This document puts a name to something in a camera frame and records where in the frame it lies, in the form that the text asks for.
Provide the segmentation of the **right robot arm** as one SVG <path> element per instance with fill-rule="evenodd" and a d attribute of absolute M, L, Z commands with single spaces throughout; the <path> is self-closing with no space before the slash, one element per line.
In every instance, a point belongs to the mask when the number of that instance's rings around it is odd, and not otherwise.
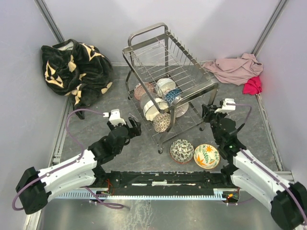
<path fill-rule="evenodd" d="M 307 225 L 307 189 L 300 182 L 291 183 L 260 162 L 237 138 L 242 125 L 227 118 L 237 103 L 220 106 L 202 105 L 202 118 L 210 124 L 220 156 L 228 162 L 221 169 L 220 182 L 235 185 L 262 203 L 275 223 L 283 230 Z"/>

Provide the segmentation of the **stainless steel dish rack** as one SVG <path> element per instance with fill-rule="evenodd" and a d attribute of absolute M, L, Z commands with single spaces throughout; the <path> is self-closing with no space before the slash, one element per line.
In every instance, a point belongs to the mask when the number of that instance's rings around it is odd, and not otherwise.
<path fill-rule="evenodd" d="M 213 104 L 218 83 L 165 23 L 132 33 L 122 55 L 130 68 L 125 81 L 128 98 L 158 153 L 180 134 L 204 129 L 201 105 Z"/>

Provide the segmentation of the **dusty pink cloth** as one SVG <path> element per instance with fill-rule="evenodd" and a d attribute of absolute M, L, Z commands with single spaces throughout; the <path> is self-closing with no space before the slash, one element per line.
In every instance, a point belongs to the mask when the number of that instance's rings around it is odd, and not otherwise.
<path fill-rule="evenodd" d="M 244 53 L 237 58 L 218 58 L 207 61 L 202 66 L 211 72 L 219 82 L 242 85 L 253 77 L 260 75 L 263 64 L 256 60 L 254 54 Z"/>

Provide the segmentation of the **magenta cloth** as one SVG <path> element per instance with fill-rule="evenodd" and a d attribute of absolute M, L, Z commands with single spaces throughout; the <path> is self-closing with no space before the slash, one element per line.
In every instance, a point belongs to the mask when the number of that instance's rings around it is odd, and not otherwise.
<path fill-rule="evenodd" d="M 259 76 L 249 79 L 243 87 L 243 94 L 256 95 L 262 92 L 262 83 Z"/>

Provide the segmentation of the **black leaf patterned bowl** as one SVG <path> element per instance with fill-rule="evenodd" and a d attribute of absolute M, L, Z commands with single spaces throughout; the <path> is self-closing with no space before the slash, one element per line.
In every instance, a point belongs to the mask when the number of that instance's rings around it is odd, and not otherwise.
<path fill-rule="evenodd" d="M 188 163 L 192 159 L 193 154 L 193 145 L 185 139 L 177 139 L 170 146 L 170 156 L 177 163 Z"/>

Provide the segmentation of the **aluminium frame rail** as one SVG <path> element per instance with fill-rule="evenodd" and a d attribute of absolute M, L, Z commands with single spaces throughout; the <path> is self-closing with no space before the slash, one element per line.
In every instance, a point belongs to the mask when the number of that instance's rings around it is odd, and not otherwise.
<path fill-rule="evenodd" d="M 79 188 L 76 188 L 76 189 L 73 189 L 73 190 L 79 190 L 79 189 L 88 190 L 93 195 L 95 195 L 96 193 L 98 193 L 98 194 L 104 193 L 104 194 L 111 195 L 111 196 L 113 195 L 113 194 L 111 194 L 110 188 L 108 188 L 108 189 L 106 189 L 106 188 L 94 188 L 94 189 L 92 189 L 88 186 L 88 187 L 79 187 Z M 237 187 L 237 193 L 236 194 L 241 193 L 241 192 L 246 192 L 246 191 Z M 106 199 L 105 200 L 99 200 L 98 199 L 98 200 L 90 200 L 90 201 L 96 202 L 98 204 L 102 204 L 102 205 L 105 205 L 105 206 L 108 206 L 108 204 L 109 204 L 109 200 L 106 200 Z M 231 204 L 231 203 L 233 203 L 233 200 L 230 199 L 229 196 L 228 196 L 226 198 L 226 202 L 228 204 Z M 36 212 L 36 213 L 27 215 L 27 223 L 26 223 L 27 229 L 35 229 L 37 227 L 38 220 L 39 220 L 40 214 L 42 212 L 42 209 L 40 211 Z"/>

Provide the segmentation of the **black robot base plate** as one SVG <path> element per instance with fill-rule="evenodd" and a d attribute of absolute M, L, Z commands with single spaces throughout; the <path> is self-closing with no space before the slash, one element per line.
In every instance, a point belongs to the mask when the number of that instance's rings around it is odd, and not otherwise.
<path fill-rule="evenodd" d="M 110 188 L 113 195 L 209 195 L 209 189 L 236 189 L 221 173 L 196 172 L 107 172 L 90 188 Z"/>

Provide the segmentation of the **blue triangle patterned bowl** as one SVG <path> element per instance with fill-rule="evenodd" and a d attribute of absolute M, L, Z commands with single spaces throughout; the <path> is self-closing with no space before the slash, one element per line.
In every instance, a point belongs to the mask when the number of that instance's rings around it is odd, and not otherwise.
<path fill-rule="evenodd" d="M 172 90 L 169 90 L 166 94 L 165 94 L 165 97 L 164 97 L 164 100 L 169 104 L 171 105 L 173 100 L 179 96 L 181 94 L 181 89 L 178 89 L 178 88 L 175 88 L 175 89 L 172 89 Z"/>

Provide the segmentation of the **white scalloped bowl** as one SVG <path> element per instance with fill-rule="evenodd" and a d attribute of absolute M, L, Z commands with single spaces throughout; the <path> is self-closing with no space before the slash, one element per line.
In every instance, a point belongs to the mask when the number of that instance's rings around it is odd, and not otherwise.
<path fill-rule="evenodd" d="M 158 104 L 161 110 L 164 110 L 168 107 L 168 103 L 163 100 L 162 98 L 158 97 L 155 94 L 152 94 L 152 97 L 155 99 L 156 103 Z M 156 108 L 155 104 L 150 99 L 149 95 L 144 94 L 140 98 L 140 106 L 143 110 L 143 115 L 146 120 L 153 121 L 153 119 L 160 114 L 159 110 Z"/>

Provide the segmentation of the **yellow floral bowl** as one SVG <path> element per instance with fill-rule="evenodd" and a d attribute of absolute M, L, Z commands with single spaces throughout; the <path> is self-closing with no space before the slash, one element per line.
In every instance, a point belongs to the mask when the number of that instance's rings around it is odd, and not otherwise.
<path fill-rule="evenodd" d="M 214 146 L 201 144 L 194 150 L 194 160 L 201 168 L 211 170 L 218 166 L 220 154 Z"/>

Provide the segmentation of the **black and cream blanket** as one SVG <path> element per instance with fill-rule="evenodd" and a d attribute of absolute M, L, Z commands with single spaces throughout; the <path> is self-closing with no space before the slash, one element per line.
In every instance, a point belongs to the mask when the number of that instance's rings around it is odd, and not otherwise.
<path fill-rule="evenodd" d="M 42 46 L 42 70 L 47 86 L 56 94 L 68 96 L 76 115 L 93 105 L 113 84 L 110 60 L 93 45 L 69 39 Z"/>

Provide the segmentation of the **brown cross patterned bowl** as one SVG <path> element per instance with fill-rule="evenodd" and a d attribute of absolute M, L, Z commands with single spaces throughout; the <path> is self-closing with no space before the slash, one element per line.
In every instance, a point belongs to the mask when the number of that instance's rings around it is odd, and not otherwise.
<path fill-rule="evenodd" d="M 158 133 L 165 132 L 171 123 L 171 115 L 168 113 L 158 114 L 153 119 L 154 130 Z"/>

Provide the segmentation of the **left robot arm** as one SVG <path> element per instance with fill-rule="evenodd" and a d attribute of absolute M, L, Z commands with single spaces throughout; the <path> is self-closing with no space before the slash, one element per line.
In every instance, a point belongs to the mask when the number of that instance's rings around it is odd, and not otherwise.
<path fill-rule="evenodd" d="M 79 187 L 101 187 L 106 182 L 106 173 L 101 167 L 122 152 L 134 137 L 140 136 L 141 124 L 129 117 L 130 124 L 113 125 L 108 135 L 102 137 L 82 153 L 49 168 L 26 169 L 16 186 L 16 198 L 22 207 L 12 208 L 30 215 L 40 211 L 55 197 Z"/>

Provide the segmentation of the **plain white bowl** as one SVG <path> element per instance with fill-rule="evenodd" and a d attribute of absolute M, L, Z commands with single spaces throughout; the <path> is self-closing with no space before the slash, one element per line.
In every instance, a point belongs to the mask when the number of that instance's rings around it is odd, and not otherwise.
<path fill-rule="evenodd" d="M 156 93 L 158 96 L 163 97 L 167 91 L 176 87 L 176 83 L 170 78 L 161 78 L 156 83 Z"/>

